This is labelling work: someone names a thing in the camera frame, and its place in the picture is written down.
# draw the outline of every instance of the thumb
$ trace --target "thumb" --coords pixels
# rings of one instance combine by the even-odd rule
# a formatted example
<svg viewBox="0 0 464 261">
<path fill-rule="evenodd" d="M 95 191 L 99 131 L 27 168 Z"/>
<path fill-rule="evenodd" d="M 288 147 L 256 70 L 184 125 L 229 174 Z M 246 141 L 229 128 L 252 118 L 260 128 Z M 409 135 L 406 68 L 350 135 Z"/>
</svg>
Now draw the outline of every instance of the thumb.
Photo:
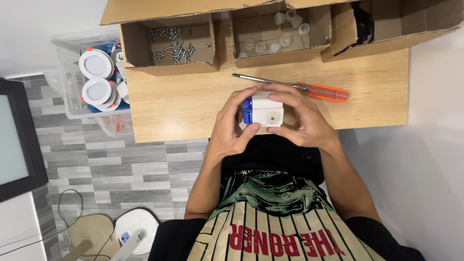
<svg viewBox="0 0 464 261">
<path fill-rule="evenodd" d="M 259 123 L 249 124 L 243 130 L 242 135 L 237 138 L 236 140 L 237 145 L 246 147 L 246 145 L 251 140 L 251 138 L 253 138 L 256 135 L 260 127 L 261 127 L 261 124 Z"/>
<path fill-rule="evenodd" d="M 266 130 L 267 132 L 287 138 L 297 146 L 302 146 L 303 144 L 303 137 L 301 134 L 287 127 L 269 127 Z"/>
</svg>

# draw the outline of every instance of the white plastic box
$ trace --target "white plastic box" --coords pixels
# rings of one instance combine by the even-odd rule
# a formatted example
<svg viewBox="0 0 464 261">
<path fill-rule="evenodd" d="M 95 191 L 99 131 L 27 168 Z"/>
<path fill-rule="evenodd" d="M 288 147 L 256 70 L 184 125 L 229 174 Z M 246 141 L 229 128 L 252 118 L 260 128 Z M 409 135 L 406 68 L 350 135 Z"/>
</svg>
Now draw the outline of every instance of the white plastic box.
<svg viewBox="0 0 464 261">
<path fill-rule="evenodd" d="M 57 68 L 64 91 L 64 107 L 69 119 L 98 117 L 114 114 L 130 113 L 127 110 L 115 110 L 92 113 L 87 109 L 87 104 L 80 100 L 84 76 L 79 69 L 80 54 L 87 47 L 101 44 L 114 44 L 119 42 L 119 30 L 117 26 L 105 26 L 98 29 L 81 31 L 77 33 L 65 33 L 52 37 L 52 43 L 57 52 Z"/>
</svg>

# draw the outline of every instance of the white wall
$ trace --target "white wall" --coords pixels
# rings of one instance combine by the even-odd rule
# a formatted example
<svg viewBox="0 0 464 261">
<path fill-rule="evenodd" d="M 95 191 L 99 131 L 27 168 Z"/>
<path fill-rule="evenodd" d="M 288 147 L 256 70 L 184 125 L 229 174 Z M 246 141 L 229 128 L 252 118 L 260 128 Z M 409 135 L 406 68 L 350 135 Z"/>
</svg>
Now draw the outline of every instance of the white wall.
<svg viewBox="0 0 464 261">
<path fill-rule="evenodd" d="M 0 203 L 0 246 L 40 233 L 32 192 Z M 39 241 L 37 235 L 24 241 L 0 248 L 0 254 Z M 0 256 L 0 261 L 31 260 L 46 261 L 44 245 L 39 242 L 15 252 Z"/>
<path fill-rule="evenodd" d="M 408 125 L 340 136 L 387 227 L 427 260 L 462 260 L 464 29 L 410 57 Z"/>
<path fill-rule="evenodd" d="M 2 1 L 0 77 L 55 67 L 52 35 L 98 27 L 106 0 Z"/>
</svg>

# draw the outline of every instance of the forearm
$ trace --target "forearm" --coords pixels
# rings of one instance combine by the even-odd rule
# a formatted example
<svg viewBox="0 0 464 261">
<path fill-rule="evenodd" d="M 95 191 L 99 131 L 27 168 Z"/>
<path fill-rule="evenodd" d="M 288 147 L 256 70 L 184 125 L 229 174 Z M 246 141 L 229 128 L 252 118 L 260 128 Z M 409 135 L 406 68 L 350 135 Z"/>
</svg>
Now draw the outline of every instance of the forearm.
<svg viewBox="0 0 464 261">
<path fill-rule="evenodd" d="M 185 207 L 184 219 L 208 219 L 219 203 L 221 159 L 206 154 Z"/>
<path fill-rule="evenodd" d="M 365 216 L 381 222 L 366 184 L 352 166 L 340 141 L 334 140 L 320 152 L 329 197 L 342 220 Z"/>
</svg>

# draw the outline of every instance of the wooden desk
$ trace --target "wooden desk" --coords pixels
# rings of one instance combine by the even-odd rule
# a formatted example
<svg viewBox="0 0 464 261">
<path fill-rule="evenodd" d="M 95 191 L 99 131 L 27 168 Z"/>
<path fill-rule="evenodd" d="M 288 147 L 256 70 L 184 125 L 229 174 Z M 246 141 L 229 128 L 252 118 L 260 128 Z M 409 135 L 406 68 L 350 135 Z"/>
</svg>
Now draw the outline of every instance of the wooden desk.
<svg viewBox="0 0 464 261">
<path fill-rule="evenodd" d="M 349 90 L 350 98 L 344 104 L 312 98 L 335 129 L 407 123 L 409 49 L 332 63 L 317 58 L 238 69 L 232 55 L 229 21 L 216 21 L 214 26 L 219 72 L 156 77 L 126 70 L 136 142 L 210 137 L 216 114 L 230 94 L 261 86 L 232 73 Z M 284 123 L 293 125 L 295 119 L 286 115 Z"/>
</svg>

